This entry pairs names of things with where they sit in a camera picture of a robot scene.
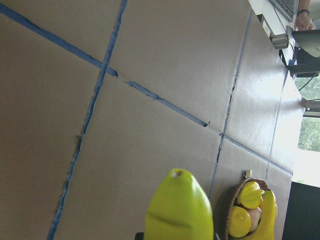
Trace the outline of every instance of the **bracelet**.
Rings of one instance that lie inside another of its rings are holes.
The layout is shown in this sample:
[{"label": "bracelet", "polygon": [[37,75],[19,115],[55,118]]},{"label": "bracelet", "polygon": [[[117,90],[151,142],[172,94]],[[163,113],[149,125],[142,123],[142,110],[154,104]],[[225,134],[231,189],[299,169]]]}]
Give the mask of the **bracelet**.
[{"label": "bracelet", "polygon": [[298,11],[298,13],[297,13],[297,17],[299,16],[299,14],[301,14],[301,13],[303,13],[303,12],[306,12],[306,13],[308,13],[308,16],[311,14],[311,12],[308,10],[308,9],[301,9],[300,11]]}]

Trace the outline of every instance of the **hand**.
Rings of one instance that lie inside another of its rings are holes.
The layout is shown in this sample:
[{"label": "hand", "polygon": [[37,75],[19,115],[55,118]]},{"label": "hand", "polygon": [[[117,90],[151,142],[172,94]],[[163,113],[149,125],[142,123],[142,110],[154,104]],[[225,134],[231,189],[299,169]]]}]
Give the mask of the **hand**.
[{"label": "hand", "polygon": [[311,18],[308,16],[307,12],[302,12],[295,19],[295,25],[298,28],[298,31],[313,30],[314,26],[312,25]]}]

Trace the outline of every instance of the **person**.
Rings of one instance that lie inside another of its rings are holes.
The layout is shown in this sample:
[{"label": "person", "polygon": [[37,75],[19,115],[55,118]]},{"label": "person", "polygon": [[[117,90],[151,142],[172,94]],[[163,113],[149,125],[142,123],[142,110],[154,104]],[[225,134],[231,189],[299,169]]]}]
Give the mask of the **person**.
[{"label": "person", "polygon": [[314,26],[310,17],[310,5],[312,0],[299,0],[295,25],[298,31],[313,30]]}]

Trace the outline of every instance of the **brown basket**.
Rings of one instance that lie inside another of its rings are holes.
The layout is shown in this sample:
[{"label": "brown basket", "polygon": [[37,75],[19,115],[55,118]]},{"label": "brown basket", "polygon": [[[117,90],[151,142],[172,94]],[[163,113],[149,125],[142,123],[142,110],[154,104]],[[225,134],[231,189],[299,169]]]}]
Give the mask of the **brown basket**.
[{"label": "brown basket", "polygon": [[228,240],[229,235],[228,235],[228,228],[229,228],[229,219],[231,215],[231,209],[235,203],[237,195],[240,193],[242,187],[245,185],[247,182],[252,182],[255,181],[260,185],[260,188],[262,190],[269,190],[268,185],[265,180],[259,179],[259,178],[254,178],[254,177],[248,177],[244,179],[239,185],[235,186],[230,190],[230,192],[226,195],[226,197],[223,199],[223,204],[221,207],[221,212],[219,215],[219,225],[222,233],[222,239],[223,240]]}]

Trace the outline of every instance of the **computer keyboard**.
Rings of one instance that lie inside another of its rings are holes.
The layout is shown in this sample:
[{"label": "computer keyboard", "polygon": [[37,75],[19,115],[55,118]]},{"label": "computer keyboard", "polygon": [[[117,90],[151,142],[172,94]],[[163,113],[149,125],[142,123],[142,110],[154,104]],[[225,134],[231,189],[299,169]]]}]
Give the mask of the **computer keyboard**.
[{"label": "computer keyboard", "polygon": [[295,0],[269,0],[280,13],[288,19],[290,22],[293,21],[295,14]]}]

